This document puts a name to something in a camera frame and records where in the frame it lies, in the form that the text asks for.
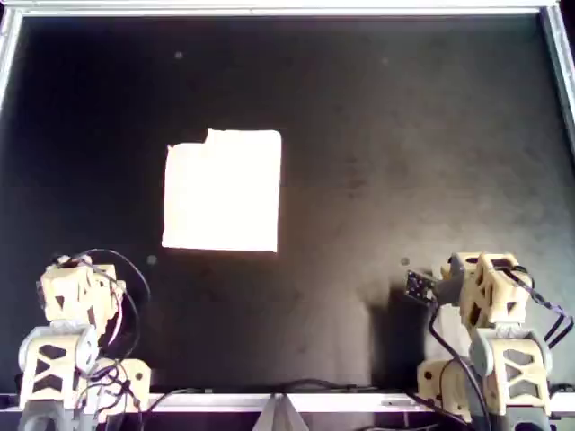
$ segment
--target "metal bracket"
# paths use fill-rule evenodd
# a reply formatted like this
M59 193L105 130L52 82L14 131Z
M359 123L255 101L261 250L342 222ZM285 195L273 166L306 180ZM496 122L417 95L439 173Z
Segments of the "metal bracket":
M437 283L438 280L431 276L409 270L405 294L424 305L430 305L435 299L433 291Z
M252 431L309 431L287 395L271 395Z

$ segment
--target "black cable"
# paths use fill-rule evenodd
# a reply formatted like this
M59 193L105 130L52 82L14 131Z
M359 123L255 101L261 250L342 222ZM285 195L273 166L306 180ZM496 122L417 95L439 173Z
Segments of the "black cable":
M298 379L265 388L265 392L280 393L293 391L301 387L320 387L326 391L377 391L375 386L361 386L357 384L334 383L322 379Z
M549 398L552 398L553 395L559 392L575 392L575 385L570 383L556 383L552 384L549 388Z
M445 365L441 368L441 373L439 373L439 398L441 399L441 408L444 408L443 405L443 373L446 371L446 368L453 362L455 359L450 359L446 362Z
M98 268L94 264L92 264L92 263L90 263L87 260L82 259L82 258L79 258L77 260L77 262L91 268L95 273L100 274L101 276L105 277L108 281L110 281L112 284L118 286L118 280L116 280L116 278L111 277L110 275L106 274L105 271ZM132 344L130 345L128 350L126 350L126 352L124 352L124 355L122 356L122 358L115 360L114 365L109 365L109 366L104 367L103 369L95 372L95 374L94 374L96 376L95 380L100 380L97 376L104 376L108 371L110 371L111 368L117 367L120 362L122 362L124 359L126 359L128 356L130 356L132 354L132 352L136 349L137 343L140 340L140 331L141 331L141 329L140 329L140 316L139 316L139 313L137 312L136 303L134 302L134 298L132 298L132 295L129 293L128 289L125 289L123 292L124 292L124 295L126 296L126 298L128 298L128 302L130 304L132 312L134 313L135 328L136 328L135 333L134 333L134 338L133 338Z
M158 405L160 403L162 403L166 398L171 397L172 395L177 395L179 393L195 393L195 392L197 392L197 390L191 389L191 388L186 388L186 389L177 389L175 391L167 392L164 395L162 395L160 398L158 398L156 401L154 401L150 407L147 408L146 412L144 413L144 415L142 417L142 420L140 421L139 431L144 431L144 428L146 427L147 421L152 416L151 415L152 411L156 407L158 407Z
M557 318L557 320L555 321L555 323L553 324L551 329L548 330L547 333L545 334L545 336L544 336L545 341L548 341L551 338L551 336L555 333L555 331L557 331L557 329L561 326L564 319L565 318L563 316L559 316Z
M428 409L433 410L434 412L438 413L441 416L445 416L446 418L450 418L450 419L454 420L455 422L457 422L459 425L465 427L466 429L471 429L469 424L467 424L467 422L465 422L463 419L461 419L457 415L454 415L453 413L451 413L447 410L444 410L444 409L436 406L435 402L433 402L432 400L424 400L420 396L416 395L413 392L409 392L409 391L407 391L405 394L408 397L410 397L412 400L417 402L418 404L421 404L422 406L425 406Z
M142 284L144 285L144 289L146 290L146 301L150 302L150 300L152 299L152 291L150 289L150 285L148 284L148 282L146 280L146 277L144 277L144 274L142 274L142 271L140 271L137 268L137 266L134 265L134 263L130 259L128 259L126 256L124 256L123 254L121 254L115 250L111 250L111 249L90 249L90 250L83 251L81 253L77 253L73 258L71 258L71 260L79 260L83 256L90 256L90 254L92 254L92 253L111 254L112 256L116 256L117 258L120 258L121 260L126 262L134 270L134 272L136 272L137 276L142 281Z
M559 344L559 342L565 338L565 336L567 334L569 334L571 332L571 330L573 329L573 317L570 316L569 317L569 325L567 325L567 327L562 330L557 337L555 337L554 339L551 340L551 342L549 343L549 348L554 348L555 346L557 346Z
M509 277L511 280L513 280L518 286L527 290L527 292L531 296L531 299L533 299L533 301L535 303L543 306L544 308L546 308L547 310L549 310L551 312L557 313L560 316L557 319L557 321L555 322L555 324L551 327L551 329L547 332L547 334L545 334L545 341L548 342L549 348L553 348L553 347L557 346L560 343L560 341L563 338L565 338L565 336L567 334L569 334L571 332L571 330L573 329L573 326L575 323L573 316L570 316L568 313L566 313L561 308L560 305L557 305L555 303L547 301L543 297L543 295L541 295L539 292L537 292L535 290L535 279L533 278L533 276L531 276L531 274L529 274L529 271L527 271L527 269L525 267L522 267L520 265L516 265L516 266L511 267L511 268L509 268L509 267L496 267L495 269L503 272L507 277ZM518 271L518 272L521 272L521 273L527 275L529 277L529 279L531 280L531 286L528 285L526 282L524 282L521 278L519 278L515 274L513 274L513 271ZM559 329L559 326L561 325L561 323L563 322L564 319L567 319L569 321L567 327L564 328L554 339L549 341L549 338L555 333L555 331L557 331L557 329Z
M431 319L429 320L428 329L429 333L433 336L434 339L438 341L438 343L445 349L449 354L455 359L455 361L460 364L460 366L464 369L469 382L473 387L473 391L475 395L477 395L477 399L482 405L482 414L485 417L485 423L487 424L487 430L491 431L491 421L489 416L489 411L487 410L487 403L485 402L485 397L483 396L482 389L477 382L477 378L471 367L463 360L463 358L451 347L447 342L435 331L433 328L433 324L435 323L436 318L438 317L439 306L437 302L434 302L432 305L433 312L431 314Z

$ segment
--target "dark background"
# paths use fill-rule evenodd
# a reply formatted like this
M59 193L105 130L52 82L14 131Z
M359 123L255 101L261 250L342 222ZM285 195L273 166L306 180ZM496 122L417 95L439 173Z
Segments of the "dark background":
M148 305L119 264L136 356L165 389L413 387L426 316L403 274L452 251L513 251L572 303L575 177L535 17L30 19L5 103L2 391L56 252L110 247L144 270ZM159 246L166 146L207 127L281 132L278 254Z

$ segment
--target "metal frame edge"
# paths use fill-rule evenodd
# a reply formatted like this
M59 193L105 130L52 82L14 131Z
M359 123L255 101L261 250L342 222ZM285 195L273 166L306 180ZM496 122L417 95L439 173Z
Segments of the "metal frame edge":
M8 90L10 71L22 27L22 8L6 7L0 24L0 113Z
M542 10L542 18L565 128L571 153L575 157L575 65L559 4L545 7Z

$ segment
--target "white cloth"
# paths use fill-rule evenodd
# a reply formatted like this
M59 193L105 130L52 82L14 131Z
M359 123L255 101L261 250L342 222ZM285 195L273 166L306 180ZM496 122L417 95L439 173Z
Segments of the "white cloth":
M209 130L168 151L164 247L277 251L281 135Z

